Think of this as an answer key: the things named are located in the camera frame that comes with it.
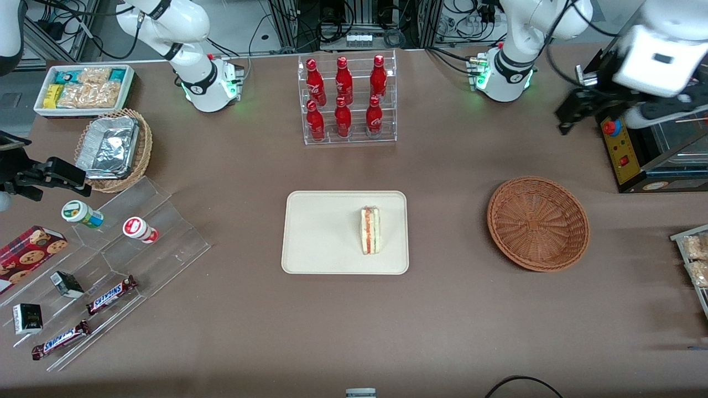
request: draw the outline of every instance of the aluminum foil container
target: aluminum foil container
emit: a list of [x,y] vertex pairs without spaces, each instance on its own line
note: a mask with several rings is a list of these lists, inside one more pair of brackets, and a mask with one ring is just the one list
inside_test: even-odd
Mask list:
[[89,179],[128,177],[139,130],[139,122],[130,116],[94,120],[88,125],[76,167]]

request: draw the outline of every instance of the red emergency stop button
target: red emergency stop button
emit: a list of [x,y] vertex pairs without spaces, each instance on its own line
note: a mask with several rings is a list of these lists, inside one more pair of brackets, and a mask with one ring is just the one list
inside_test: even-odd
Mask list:
[[603,132],[607,135],[611,135],[617,129],[615,122],[607,121],[603,123]]

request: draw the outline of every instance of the red bottle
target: red bottle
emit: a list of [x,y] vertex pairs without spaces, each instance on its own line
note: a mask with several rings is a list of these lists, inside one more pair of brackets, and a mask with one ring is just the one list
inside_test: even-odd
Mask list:
[[317,70],[317,62],[310,58],[305,62],[305,66],[307,67],[307,90],[310,99],[315,100],[319,106],[325,106],[327,96],[324,93],[324,80]]
[[307,101],[307,127],[310,130],[313,140],[324,140],[324,119],[319,110],[317,110],[317,104],[313,100]]
[[374,95],[369,99],[369,108],[366,110],[366,130],[370,138],[381,135],[381,118],[383,112],[379,106],[379,97]]
[[337,119],[337,134],[339,134],[339,137],[349,137],[349,131],[352,127],[352,113],[347,108],[346,99],[342,96],[337,97],[337,109],[334,111],[334,118]]
[[344,97],[346,104],[351,105],[354,101],[354,83],[345,57],[337,58],[337,77],[334,80],[337,83],[337,96]]
[[379,96],[379,99],[386,96],[386,69],[384,69],[384,56],[374,57],[374,70],[371,71],[371,95]]

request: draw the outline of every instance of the brown tabletop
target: brown tabletop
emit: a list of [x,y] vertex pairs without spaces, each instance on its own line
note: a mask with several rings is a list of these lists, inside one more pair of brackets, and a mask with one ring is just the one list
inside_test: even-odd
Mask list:
[[[554,52],[571,71],[597,48]],[[617,194],[593,123],[566,137],[555,128],[569,85],[544,60],[518,101],[494,103],[426,52],[396,53],[399,141],[388,147],[304,147],[296,57],[255,59],[243,101],[214,114],[184,99],[167,63],[134,64],[129,105],[154,134],[147,174],[214,246],[61,372],[0,336],[0,396],[305,398],[371,386],[381,398],[482,397],[524,374],[566,397],[705,397],[708,353],[686,347],[708,344],[708,327],[668,236],[708,223],[706,194]],[[37,118],[28,152],[72,159],[85,125]],[[588,213],[588,252],[567,271],[523,270],[489,237],[492,192],[523,175],[557,181]],[[405,193],[408,272],[283,272],[296,190]],[[16,198],[0,241],[33,224],[67,229],[70,198]],[[538,391],[522,382],[505,397]]]

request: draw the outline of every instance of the wicker basket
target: wicker basket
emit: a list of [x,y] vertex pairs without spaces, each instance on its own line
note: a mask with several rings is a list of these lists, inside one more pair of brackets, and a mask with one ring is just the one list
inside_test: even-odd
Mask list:
[[501,184],[489,201],[487,225],[508,258],[540,272],[572,266],[590,241],[583,206],[565,188],[540,177]]
[[[145,175],[145,170],[147,169],[147,164],[150,162],[150,151],[152,150],[152,132],[150,131],[150,126],[147,125],[145,119],[134,110],[131,109],[121,109],[115,112],[106,113],[98,118],[118,118],[120,116],[130,116],[136,118],[140,123],[140,131],[137,136],[137,151],[133,157],[133,169],[128,175],[128,177],[122,180],[89,180],[86,179],[86,183],[89,184],[93,189],[105,193],[117,193],[123,191],[138,180],[140,180],[143,175]],[[79,158],[79,152],[81,147],[84,145],[84,138],[86,137],[86,131],[89,127],[86,126],[84,133],[81,134],[79,138],[79,144],[76,146],[76,151],[74,151],[74,161]]]

